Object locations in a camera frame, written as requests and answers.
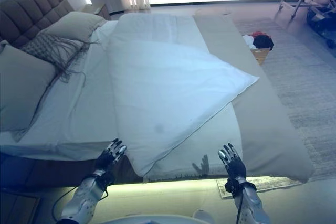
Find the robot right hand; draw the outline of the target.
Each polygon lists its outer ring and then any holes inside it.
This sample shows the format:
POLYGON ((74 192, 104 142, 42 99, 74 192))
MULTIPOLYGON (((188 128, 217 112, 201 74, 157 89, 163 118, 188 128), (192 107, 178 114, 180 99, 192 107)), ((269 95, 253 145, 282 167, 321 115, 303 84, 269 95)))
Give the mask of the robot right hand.
POLYGON ((223 148, 218 151, 218 155, 230 179, 240 183, 246 182, 246 167, 231 143, 224 144, 223 148))

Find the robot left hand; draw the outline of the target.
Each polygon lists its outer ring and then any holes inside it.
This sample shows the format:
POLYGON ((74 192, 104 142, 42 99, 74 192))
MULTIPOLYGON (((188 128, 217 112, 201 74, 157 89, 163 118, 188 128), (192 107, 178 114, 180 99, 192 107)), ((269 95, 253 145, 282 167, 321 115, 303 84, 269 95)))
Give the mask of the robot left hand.
POLYGON ((102 175, 112 168, 124 155, 127 147, 118 138, 114 139, 97 158, 94 173, 102 175))

